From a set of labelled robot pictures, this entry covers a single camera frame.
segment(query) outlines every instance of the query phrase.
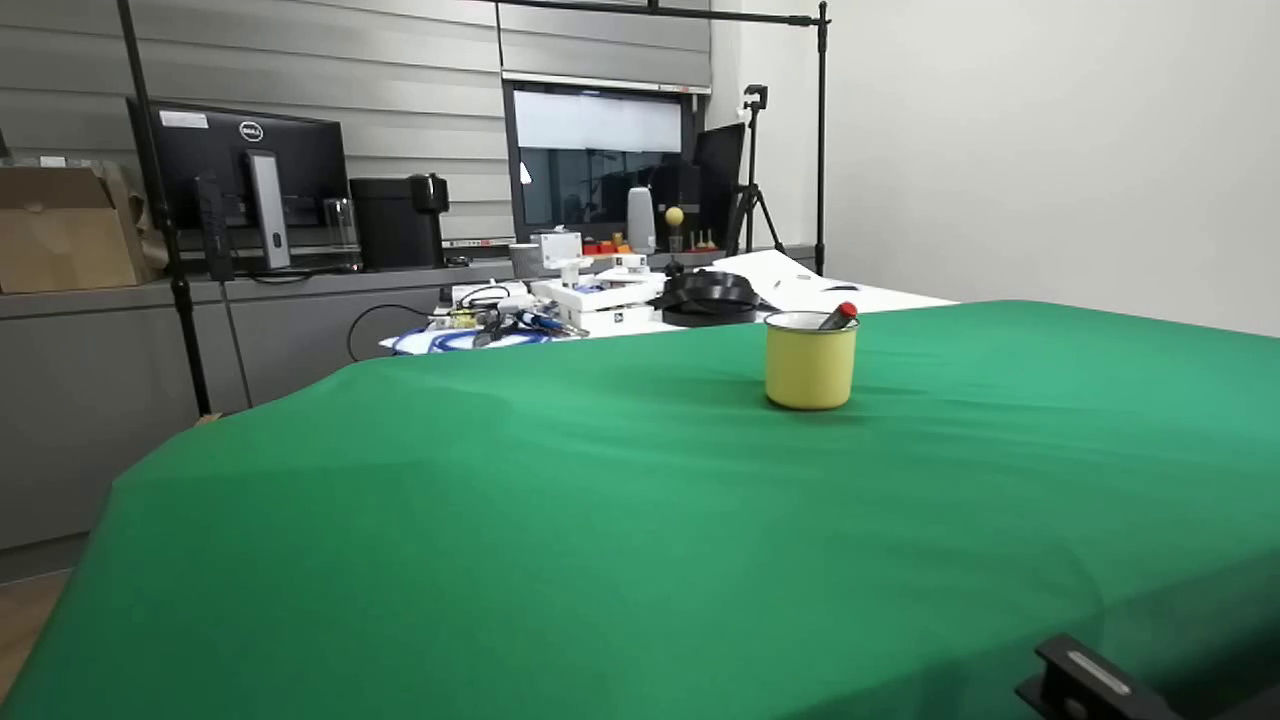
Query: cup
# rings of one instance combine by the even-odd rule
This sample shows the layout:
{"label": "cup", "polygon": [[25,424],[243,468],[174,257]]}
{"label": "cup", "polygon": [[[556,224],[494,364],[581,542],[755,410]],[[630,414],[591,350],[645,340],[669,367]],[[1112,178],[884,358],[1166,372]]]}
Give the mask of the cup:
{"label": "cup", "polygon": [[820,328],[826,311],[770,318],[764,395],[779,410],[846,410],[855,372],[855,324]]}

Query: monitor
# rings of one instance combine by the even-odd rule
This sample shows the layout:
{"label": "monitor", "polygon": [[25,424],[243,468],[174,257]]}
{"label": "monitor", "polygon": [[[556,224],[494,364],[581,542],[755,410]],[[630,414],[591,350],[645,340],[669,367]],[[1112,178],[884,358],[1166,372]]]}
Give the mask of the monitor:
{"label": "monitor", "polygon": [[739,189],[746,165],[746,126],[699,132],[696,141],[696,169],[699,169],[699,224],[713,234],[719,250],[735,250],[729,237],[733,196]]}
{"label": "monitor", "polygon": [[[220,222],[233,234],[268,222],[284,229],[325,229],[325,201],[349,196],[345,132],[334,122],[174,100],[152,100],[152,114],[129,100],[129,115],[138,141],[140,127],[152,126],[162,178],[148,171],[145,183],[148,196],[166,189],[177,234],[203,229],[197,181],[220,189]],[[261,169],[261,156],[272,156],[282,211],[257,201],[252,169]]]}

